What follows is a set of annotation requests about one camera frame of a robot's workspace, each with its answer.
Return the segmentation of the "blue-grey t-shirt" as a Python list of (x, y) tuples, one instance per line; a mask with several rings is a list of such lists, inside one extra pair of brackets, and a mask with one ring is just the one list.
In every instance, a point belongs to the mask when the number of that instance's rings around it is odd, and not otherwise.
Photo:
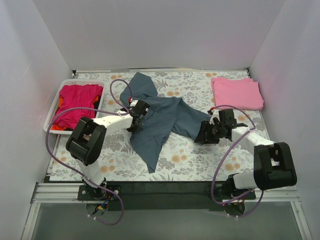
[(152, 79), (139, 72), (120, 94), (125, 106), (128, 106), (130, 96), (150, 106), (150, 113), (142, 119), (142, 130), (132, 133), (130, 137), (133, 150), (146, 163), (150, 174), (156, 170), (160, 152), (170, 133), (195, 140), (201, 122), (211, 118), (187, 105), (181, 97), (159, 97)]

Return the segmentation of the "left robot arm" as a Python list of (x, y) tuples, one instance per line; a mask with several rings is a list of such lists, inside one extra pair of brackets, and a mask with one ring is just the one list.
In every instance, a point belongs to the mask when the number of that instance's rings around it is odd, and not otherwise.
[(106, 178), (100, 171), (98, 158), (105, 137), (120, 130), (134, 133), (142, 129), (143, 117), (151, 107), (142, 100), (133, 100), (127, 109), (99, 118), (82, 117), (70, 135), (66, 150), (84, 174), (82, 181), (95, 200), (106, 196)]

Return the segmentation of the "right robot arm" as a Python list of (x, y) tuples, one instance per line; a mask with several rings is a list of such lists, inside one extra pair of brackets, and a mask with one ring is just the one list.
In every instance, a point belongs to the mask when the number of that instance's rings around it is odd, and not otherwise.
[(239, 199), (254, 189), (265, 191), (297, 184), (290, 146), (263, 138), (254, 130), (254, 126), (238, 123), (232, 109), (219, 110), (218, 117), (201, 122), (195, 143), (218, 144), (220, 139), (227, 139), (232, 142), (232, 148), (239, 144), (253, 156), (253, 170), (231, 174), (219, 184), (213, 182), (212, 197), (219, 194)]

